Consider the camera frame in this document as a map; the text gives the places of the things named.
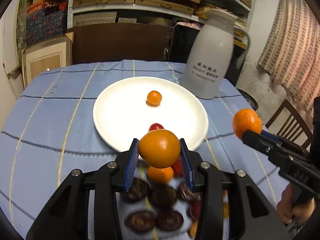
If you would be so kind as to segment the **right hand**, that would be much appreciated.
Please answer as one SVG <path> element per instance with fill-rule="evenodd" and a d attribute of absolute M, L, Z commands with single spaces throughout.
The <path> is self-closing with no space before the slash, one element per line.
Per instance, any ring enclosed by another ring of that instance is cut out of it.
<path fill-rule="evenodd" d="M 298 223 L 306 222 L 315 210 L 315 199 L 293 206 L 291 197 L 293 196 L 293 185 L 289 183 L 281 194 L 281 200 L 277 204 L 277 214 L 285 224 L 292 222 L 293 216 L 298 217 Z"/>

